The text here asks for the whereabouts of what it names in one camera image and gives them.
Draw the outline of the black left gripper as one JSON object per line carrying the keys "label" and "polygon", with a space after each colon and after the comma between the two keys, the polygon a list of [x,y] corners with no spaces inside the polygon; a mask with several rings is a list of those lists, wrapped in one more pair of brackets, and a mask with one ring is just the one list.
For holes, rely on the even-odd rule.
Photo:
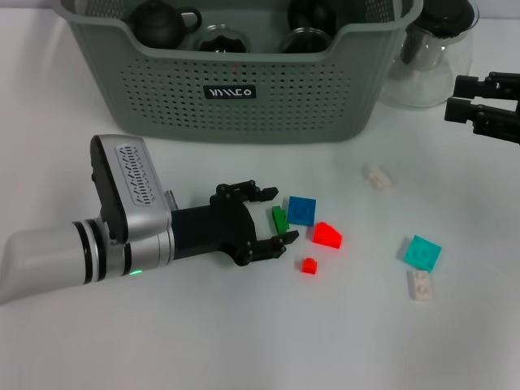
{"label": "black left gripper", "polygon": [[223,252],[243,267],[282,256],[298,237],[289,231],[254,242],[254,224],[244,202],[269,202],[279,193],[276,187],[259,188],[254,180],[221,184],[210,204],[171,213],[174,259]]}

